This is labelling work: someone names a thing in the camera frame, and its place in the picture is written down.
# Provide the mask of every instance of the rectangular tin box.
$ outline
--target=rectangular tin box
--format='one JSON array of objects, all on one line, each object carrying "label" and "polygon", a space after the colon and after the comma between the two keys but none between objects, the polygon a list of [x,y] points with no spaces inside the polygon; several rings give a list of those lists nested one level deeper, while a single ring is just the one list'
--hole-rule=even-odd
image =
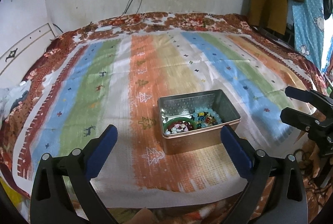
[{"label": "rectangular tin box", "polygon": [[[221,128],[229,124],[235,130],[240,122],[239,113],[222,90],[160,97],[158,107],[163,147],[166,154],[184,153],[219,144],[221,143]],[[168,120],[180,116],[190,118],[195,108],[198,107],[212,108],[221,117],[222,124],[186,133],[164,134],[164,118],[162,116],[167,116]]]}]

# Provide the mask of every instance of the metal bolt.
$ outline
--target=metal bolt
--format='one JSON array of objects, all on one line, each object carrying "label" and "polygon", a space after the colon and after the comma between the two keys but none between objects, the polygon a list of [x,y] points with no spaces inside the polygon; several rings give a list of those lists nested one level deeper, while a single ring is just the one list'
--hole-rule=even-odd
[{"label": "metal bolt", "polygon": [[43,154],[42,159],[43,159],[43,160],[48,160],[49,157],[50,157],[49,154]]},{"label": "metal bolt", "polygon": [[288,159],[289,159],[291,162],[293,162],[293,161],[296,160],[295,156],[293,156],[292,154],[289,154],[289,155],[288,155]]},{"label": "metal bolt", "polygon": [[263,150],[257,150],[257,156],[264,157],[266,153]]},{"label": "metal bolt", "polygon": [[81,149],[74,149],[72,151],[72,155],[79,155],[81,153]]}]

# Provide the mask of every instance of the green bangle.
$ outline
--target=green bangle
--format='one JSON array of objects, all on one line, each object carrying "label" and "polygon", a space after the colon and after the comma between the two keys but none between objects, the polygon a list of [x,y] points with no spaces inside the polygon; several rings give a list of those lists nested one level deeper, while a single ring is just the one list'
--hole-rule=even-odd
[{"label": "green bangle", "polygon": [[178,117],[178,118],[174,118],[172,120],[169,120],[167,123],[165,123],[163,125],[163,130],[164,132],[167,130],[167,128],[173,123],[173,122],[177,122],[177,121],[187,121],[189,122],[192,126],[193,126],[193,129],[196,130],[197,129],[197,124],[194,120],[191,120],[189,118],[186,118],[186,117]]}]

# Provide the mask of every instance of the green stripe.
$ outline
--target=green stripe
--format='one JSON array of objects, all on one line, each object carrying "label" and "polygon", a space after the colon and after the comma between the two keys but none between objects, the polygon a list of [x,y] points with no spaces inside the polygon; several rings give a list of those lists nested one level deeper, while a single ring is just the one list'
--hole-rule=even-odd
[{"label": "green stripe", "polygon": [[230,60],[232,60],[236,67],[251,80],[257,88],[272,102],[275,103],[281,110],[285,107],[293,108],[293,104],[290,99],[284,94],[284,91],[276,90],[270,82],[268,82],[261,73],[253,68],[246,59],[238,55],[235,51],[227,47],[227,44],[223,41],[219,41],[214,36],[207,33],[199,33],[199,35],[208,43],[218,48],[224,53]]},{"label": "green stripe", "polygon": [[[84,137],[84,129],[95,126],[99,120],[102,110],[102,100],[108,97],[113,62],[120,40],[105,41],[97,51],[87,73],[82,79],[78,89],[75,104],[63,125],[60,135],[59,155],[67,155],[74,148],[83,149],[89,140],[100,135],[96,130],[91,129],[91,135]],[[99,73],[106,71],[104,77]]]}]

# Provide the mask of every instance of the blue stripe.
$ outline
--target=blue stripe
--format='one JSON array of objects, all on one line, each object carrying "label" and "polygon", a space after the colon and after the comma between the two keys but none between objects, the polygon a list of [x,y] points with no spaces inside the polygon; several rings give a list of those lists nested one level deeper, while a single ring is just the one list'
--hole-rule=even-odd
[{"label": "blue stripe", "polygon": [[103,43],[96,43],[88,46],[80,60],[71,70],[69,76],[63,81],[61,85],[62,88],[58,93],[59,96],[57,96],[58,99],[49,110],[46,122],[42,126],[43,129],[41,129],[41,133],[39,134],[40,139],[35,143],[36,148],[33,148],[34,144],[31,145],[31,151],[33,151],[31,155],[31,163],[34,170],[37,170],[38,162],[44,153],[50,153],[53,157],[58,156],[61,145],[59,143],[59,138],[62,128],[75,104],[76,94],[81,85],[81,81],[102,45]]},{"label": "blue stripe", "polygon": [[243,103],[249,110],[257,127],[266,130],[266,135],[268,136],[264,136],[268,141],[279,145],[290,135],[292,127],[280,122],[281,110],[278,106],[266,98],[260,89],[237,68],[232,60],[214,45],[206,42],[199,34],[182,32],[182,35],[190,43],[195,45],[196,48],[201,50],[219,74],[231,83],[233,89],[241,97]]}]

